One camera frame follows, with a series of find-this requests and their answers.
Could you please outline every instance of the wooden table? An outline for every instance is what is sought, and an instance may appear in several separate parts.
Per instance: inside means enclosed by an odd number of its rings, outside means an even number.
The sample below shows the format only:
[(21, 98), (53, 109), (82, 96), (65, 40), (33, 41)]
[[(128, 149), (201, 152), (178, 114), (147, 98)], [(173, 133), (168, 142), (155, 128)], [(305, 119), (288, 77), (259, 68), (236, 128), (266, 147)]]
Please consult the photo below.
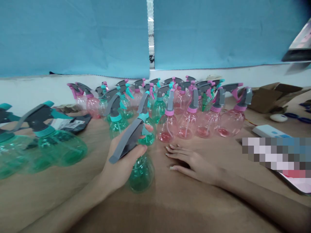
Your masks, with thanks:
[[(288, 111), (311, 117), (298, 103), (311, 99), (311, 91), (290, 102)], [(233, 106), (227, 98), (226, 108)], [(246, 118), (256, 125), (270, 124), (293, 137), (311, 137), (311, 125), (289, 119), (283, 123), (269, 120), (253, 110)], [(245, 121), (234, 138), (195, 137), (176, 143), (191, 148), (238, 175), (274, 192), (311, 206), (311, 198), (292, 191), (269, 169), (248, 160), (237, 139), (256, 137), (254, 126)], [(29, 130), (20, 134), (32, 135)], [(17, 232), (46, 214), (82, 189), (99, 174), (109, 149), (108, 124), (92, 120), (80, 134), (88, 156), (71, 167), (51, 167), (35, 175), (15, 174), (0, 180), (0, 232)], [(71, 232), (279, 232), (279, 229), (249, 205), (219, 188), (203, 184), (170, 171), (176, 161), (165, 156), (165, 144), (156, 140), (148, 148), (155, 166), (155, 181), (149, 190), (134, 194), (121, 188), (95, 207)]]

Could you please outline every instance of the hand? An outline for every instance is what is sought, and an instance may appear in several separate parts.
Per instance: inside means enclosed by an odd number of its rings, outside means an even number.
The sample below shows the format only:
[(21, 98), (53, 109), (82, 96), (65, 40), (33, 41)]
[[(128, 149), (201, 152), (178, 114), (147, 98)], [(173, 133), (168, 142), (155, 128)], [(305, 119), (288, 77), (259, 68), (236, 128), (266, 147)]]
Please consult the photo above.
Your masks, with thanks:
[(196, 180), (218, 186), (221, 180), (221, 174), (223, 169), (207, 162), (200, 154), (183, 148), (180, 145), (169, 145), (166, 147), (169, 153), (166, 155), (173, 159), (179, 159), (189, 164), (191, 169), (174, 165), (170, 167), (172, 170), (179, 171), (187, 176), (190, 176)]
[[(145, 127), (149, 132), (153, 131), (153, 127), (151, 125), (145, 124)], [(109, 162), (109, 158), (113, 155), (123, 134), (128, 128), (129, 127), (127, 127), (119, 136), (115, 137), (111, 141), (104, 169), (98, 178), (100, 185), (104, 186), (105, 191), (108, 192), (108, 194), (125, 185), (126, 181), (130, 177), (136, 160), (141, 157), (147, 150), (146, 145), (137, 145), (115, 164), (111, 164)]]

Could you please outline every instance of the white wall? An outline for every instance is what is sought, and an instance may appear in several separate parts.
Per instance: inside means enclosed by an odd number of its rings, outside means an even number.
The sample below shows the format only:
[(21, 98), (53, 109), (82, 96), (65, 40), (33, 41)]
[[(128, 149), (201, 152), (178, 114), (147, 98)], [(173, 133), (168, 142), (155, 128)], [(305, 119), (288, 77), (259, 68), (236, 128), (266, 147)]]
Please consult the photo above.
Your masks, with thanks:
[[(243, 82), (245, 86), (258, 87), (269, 83), (282, 82), (301, 87), (311, 86), (311, 69), (304, 69), (305, 64), (265, 65), (233, 69), (202, 69), (202, 70), (171, 70), (150, 71), (150, 79), (161, 80), (172, 76), (185, 80), (189, 75), (198, 80), (205, 80), (208, 75), (221, 75), (228, 83)], [(0, 79), (0, 103), (8, 103), (10, 109), (18, 116), (22, 116), (35, 106), (50, 100), (55, 106), (73, 104), (70, 88), (66, 83), (81, 82), (90, 88), (96, 88), (102, 81), (112, 86), (120, 81), (96, 75), (47, 75), (35, 77), (16, 77)]]

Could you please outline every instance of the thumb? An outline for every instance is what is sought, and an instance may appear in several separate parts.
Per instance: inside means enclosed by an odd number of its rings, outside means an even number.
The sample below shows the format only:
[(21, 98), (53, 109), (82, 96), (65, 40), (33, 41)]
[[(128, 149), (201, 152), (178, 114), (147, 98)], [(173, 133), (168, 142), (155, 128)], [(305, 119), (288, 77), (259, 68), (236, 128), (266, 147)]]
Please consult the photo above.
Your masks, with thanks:
[(178, 166), (178, 165), (174, 165), (173, 167), (170, 167), (171, 170), (175, 170), (175, 171), (179, 171), (180, 173), (183, 173), (187, 176), (190, 176), (192, 178), (195, 179), (195, 172), (191, 169), (182, 167), (182, 166)]
[(134, 166), (136, 160), (141, 157), (147, 150), (146, 145), (137, 145), (125, 157), (124, 162)]

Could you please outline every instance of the cardboard box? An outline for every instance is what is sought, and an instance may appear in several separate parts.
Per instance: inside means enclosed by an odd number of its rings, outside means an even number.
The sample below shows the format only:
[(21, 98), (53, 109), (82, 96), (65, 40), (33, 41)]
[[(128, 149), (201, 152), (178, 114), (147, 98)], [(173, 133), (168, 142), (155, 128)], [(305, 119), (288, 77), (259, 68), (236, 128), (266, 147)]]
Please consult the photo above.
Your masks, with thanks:
[(272, 83), (262, 87), (254, 87), (251, 105), (248, 108), (259, 113), (268, 113), (275, 107), (283, 107), (296, 96), (310, 89), (303, 90), (302, 87)]

